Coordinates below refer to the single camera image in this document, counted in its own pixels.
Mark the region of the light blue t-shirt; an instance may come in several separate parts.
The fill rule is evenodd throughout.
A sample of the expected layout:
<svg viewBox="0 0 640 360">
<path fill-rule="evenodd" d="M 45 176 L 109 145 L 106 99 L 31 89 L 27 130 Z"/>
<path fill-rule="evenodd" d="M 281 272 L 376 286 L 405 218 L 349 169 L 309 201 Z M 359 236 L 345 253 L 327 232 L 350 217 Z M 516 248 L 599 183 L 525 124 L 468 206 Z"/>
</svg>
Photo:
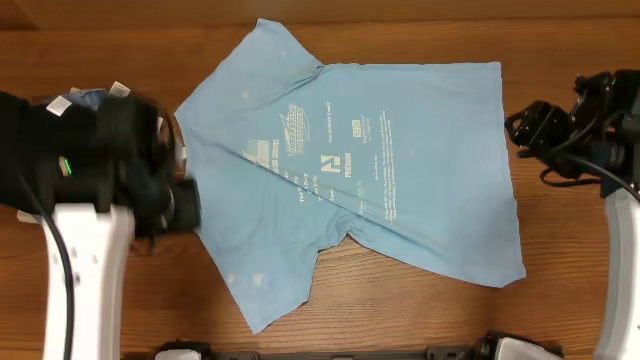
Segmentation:
<svg viewBox="0 0 640 360">
<path fill-rule="evenodd" d="M 175 116 L 199 237 L 253 333 L 346 237 L 483 286 L 526 274 L 497 62 L 323 64 L 261 19 Z"/>
</svg>

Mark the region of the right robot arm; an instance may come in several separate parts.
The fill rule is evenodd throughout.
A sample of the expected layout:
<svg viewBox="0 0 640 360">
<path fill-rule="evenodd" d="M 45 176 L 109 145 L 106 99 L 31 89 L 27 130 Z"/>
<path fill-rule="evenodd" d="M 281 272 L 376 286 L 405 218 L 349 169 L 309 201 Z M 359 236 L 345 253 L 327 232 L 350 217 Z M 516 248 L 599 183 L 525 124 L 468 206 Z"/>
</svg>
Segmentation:
<svg viewBox="0 0 640 360">
<path fill-rule="evenodd" d="M 545 164 L 558 188 L 595 184 L 609 231 L 606 310 L 597 359 L 639 356 L 639 73 L 578 76 L 564 111 L 537 100 L 504 123 L 520 158 Z"/>
</svg>

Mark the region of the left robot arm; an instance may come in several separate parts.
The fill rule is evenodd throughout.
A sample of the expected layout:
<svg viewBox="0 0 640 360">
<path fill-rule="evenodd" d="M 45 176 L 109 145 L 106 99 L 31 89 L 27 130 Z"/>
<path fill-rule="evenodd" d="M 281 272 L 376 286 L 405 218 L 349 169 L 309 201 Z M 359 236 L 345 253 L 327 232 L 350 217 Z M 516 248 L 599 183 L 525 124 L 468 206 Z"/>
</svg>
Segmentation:
<svg viewBox="0 0 640 360">
<path fill-rule="evenodd" d="M 195 230 L 196 182 L 178 173 L 167 116 L 134 96 L 96 108 L 57 97 L 16 119 L 19 208 L 37 215 L 48 255 L 43 355 L 116 359 L 129 247 Z"/>
</svg>

